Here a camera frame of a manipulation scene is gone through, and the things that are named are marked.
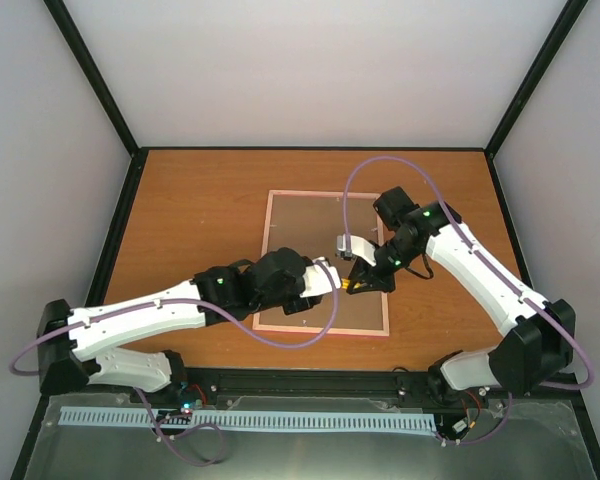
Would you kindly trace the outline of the yellow handled screwdriver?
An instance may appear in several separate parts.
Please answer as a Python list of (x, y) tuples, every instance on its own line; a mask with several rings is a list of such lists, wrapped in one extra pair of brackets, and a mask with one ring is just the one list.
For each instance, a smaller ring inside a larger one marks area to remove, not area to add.
[(361, 283), (361, 282), (353, 282), (349, 279), (342, 279), (341, 280), (341, 288), (344, 290), (358, 290), (361, 289), (363, 287), (365, 287), (366, 284), (365, 283)]

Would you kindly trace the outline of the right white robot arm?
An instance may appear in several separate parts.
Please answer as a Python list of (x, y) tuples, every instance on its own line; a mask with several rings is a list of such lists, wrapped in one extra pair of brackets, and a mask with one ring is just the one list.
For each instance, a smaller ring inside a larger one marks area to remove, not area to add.
[(453, 352), (430, 366), (429, 388), (439, 400), (455, 391), (500, 387), (523, 395), (573, 359), (576, 314), (565, 300), (554, 302), (519, 280), (491, 255), (448, 204), (424, 207), (395, 187), (373, 203), (392, 237), (379, 245), (344, 233), (338, 255), (353, 261), (350, 294), (395, 289), (395, 274), (416, 258), (435, 262), (478, 302), (501, 336), (500, 343), (473, 352)]

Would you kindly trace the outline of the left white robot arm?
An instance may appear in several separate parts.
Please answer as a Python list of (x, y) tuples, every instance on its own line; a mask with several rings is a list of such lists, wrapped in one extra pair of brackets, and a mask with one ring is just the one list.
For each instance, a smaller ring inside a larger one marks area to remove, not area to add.
[(214, 266), (163, 291), (116, 304), (72, 308), (64, 299), (51, 301), (37, 331), (40, 391), (60, 395), (113, 385), (177, 402), (188, 390), (182, 357), (172, 350), (142, 354), (126, 344), (222, 322), (240, 324), (269, 309), (303, 312), (340, 285), (328, 259), (283, 247), (256, 262)]

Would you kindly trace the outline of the pink picture frame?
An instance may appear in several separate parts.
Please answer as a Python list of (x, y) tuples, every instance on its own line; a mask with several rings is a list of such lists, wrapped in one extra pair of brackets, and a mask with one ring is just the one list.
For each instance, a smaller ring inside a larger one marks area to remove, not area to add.
[[(376, 193), (348, 196), (348, 225), (352, 234), (381, 244), (385, 230), (373, 208)], [(324, 256), (345, 278), (353, 264), (336, 257), (336, 238), (344, 232), (342, 194), (339, 192), (272, 190), (269, 192), (263, 235), (264, 253), (288, 247), (310, 259)], [(330, 319), (333, 296), (323, 296), (313, 309), (285, 315), (271, 309), (254, 316), (258, 331), (320, 332)], [(337, 317), (331, 334), (387, 337), (389, 335), (388, 299), (385, 293), (339, 294)]]

